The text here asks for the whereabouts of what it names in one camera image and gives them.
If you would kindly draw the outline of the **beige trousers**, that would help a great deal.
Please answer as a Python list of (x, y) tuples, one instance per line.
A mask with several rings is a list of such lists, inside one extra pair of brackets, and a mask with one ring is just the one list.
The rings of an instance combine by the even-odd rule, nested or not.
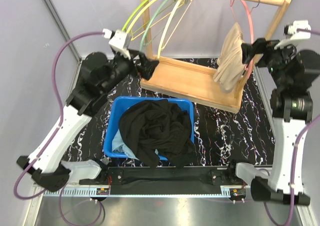
[(224, 39), (217, 60), (218, 68), (213, 76), (214, 82), (219, 84), (223, 93), (228, 94), (233, 91), (245, 70), (245, 65), (242, 63), (242, 43), (244, 43), (242, 29), (236, 22)]

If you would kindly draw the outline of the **pink plastic hanger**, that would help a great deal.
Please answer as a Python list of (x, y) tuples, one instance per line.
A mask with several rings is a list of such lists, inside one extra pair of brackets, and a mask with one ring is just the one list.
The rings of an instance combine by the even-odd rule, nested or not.
[[(230, 7), (234, 21), (239, 22), (237, 15), (235, 13), (235, 10), (234, 10), (235, 1), (236, 0), (230, 0), (229, 7)], [(252, 14), (251, 14), (252, 10), (249, 9), (245, 0), (239, 0), (239, 2), (242, 4), (244, 12), (245, 12), (245, 17), (246, 17), (246, 21), (247, 21), (248, 38), (250, 40), (250, 43), (253, 43), (254, 39), (255, 39), (255, 33), (254, 33), (254, 25), (253, 25), (253, 19), (252, 19)], [(253, 71), (253, 60), (251, 60), (250, 63), (246, 63), (245, 70), (247, 72), (247, 79), (249, 79), (249, 77), (251, 76), (252, 71)]]

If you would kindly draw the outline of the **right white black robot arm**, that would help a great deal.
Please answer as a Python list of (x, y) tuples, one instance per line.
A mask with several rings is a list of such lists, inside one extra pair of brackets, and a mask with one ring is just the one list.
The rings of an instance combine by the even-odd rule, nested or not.
[(248, 64), (262, 55), (256, 67), (266, 67), (276, 84), (270, 106), (275, 149), (271, 174), (265, 175), (248, 163), (236, 163), (227, 171), (228, 181), (250, 186), (254, 201), (284, 205), (310, 205), (302, 183), (302, 159), (306, 134), (314, 122), (309, 88), (320, 75), (320, 56), (313, 50), (297, 51), (293, 44), (257, 39), (243, 43), (242, 62)]

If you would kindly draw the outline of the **green plastic hanger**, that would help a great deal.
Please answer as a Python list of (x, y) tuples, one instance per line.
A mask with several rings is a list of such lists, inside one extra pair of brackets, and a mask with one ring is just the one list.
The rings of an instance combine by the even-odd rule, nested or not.
[(135, 22), (141, 17), (141, 15), (157, 0), (143, 0), (140, 5), (133, 11), (128, 20), (125, 22), (122, 30), (126, 33), (130, 32)]

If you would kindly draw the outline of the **mint green hanger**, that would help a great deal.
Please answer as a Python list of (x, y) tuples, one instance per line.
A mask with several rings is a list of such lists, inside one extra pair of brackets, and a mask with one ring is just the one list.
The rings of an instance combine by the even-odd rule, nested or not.
[(160, 57), (192, 2), (193, 0), (163, 0), (153, 16), (147, 22), (146, 29), (142, 35), (140, 49), (151, 45), (155, 39), (154, 37), (150, 40), (146, 39), (151, 28), (162, 20), (166, 20), (165, 25), (156, 34), (156, 36), (161, 35), (157, 49), (157, 57)]

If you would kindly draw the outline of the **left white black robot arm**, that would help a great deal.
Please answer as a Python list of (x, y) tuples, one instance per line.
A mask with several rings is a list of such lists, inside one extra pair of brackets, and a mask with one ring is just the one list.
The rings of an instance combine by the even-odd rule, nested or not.
[(51, 133), (29, 156), (16, 163), (45, 190), (57, 192), (68, 183), (103, 184), (108, 179), (107, 166), (98, 159), (80, 162), (62, 160), (79, 131), (106, 104), (109, 92), (129, 74), (149, 80), (159, 60), (147, 58), (140, 51), (129, 50), (129, 57), (116, 53), (112, 62), (102, 52), (89, 54), (82, 63), (83, 77), (71, 92)]

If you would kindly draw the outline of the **black trousers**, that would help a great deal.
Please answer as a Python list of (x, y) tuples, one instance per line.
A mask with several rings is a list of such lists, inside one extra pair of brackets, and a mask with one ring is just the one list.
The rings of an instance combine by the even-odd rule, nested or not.
[(118, 128), (124, 143), (145, 165), (155, 168), (159, 156), (171, 138), (175, 105), (167, 99), (144, 100), (130, 107), (119, 119)]
[(192, 124), (187, 111), (171, 102), (167, 102), (169, 133), (163, 146), (158, 148), (160, 154), (177, 169), (181, 169), (196, 158), (196, 147), (191, 140)]

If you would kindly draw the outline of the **light blue trousers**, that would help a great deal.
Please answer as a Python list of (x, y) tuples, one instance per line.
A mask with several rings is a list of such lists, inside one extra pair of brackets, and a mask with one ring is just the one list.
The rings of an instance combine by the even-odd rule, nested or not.
[(111, 152), (108, 154), (108, 156), (113, 157), (115, 154), (123, 154), (127, 158), (138, 160), (133, 151), (123, 141), (120, 130), (116, 132), (111, 141)]

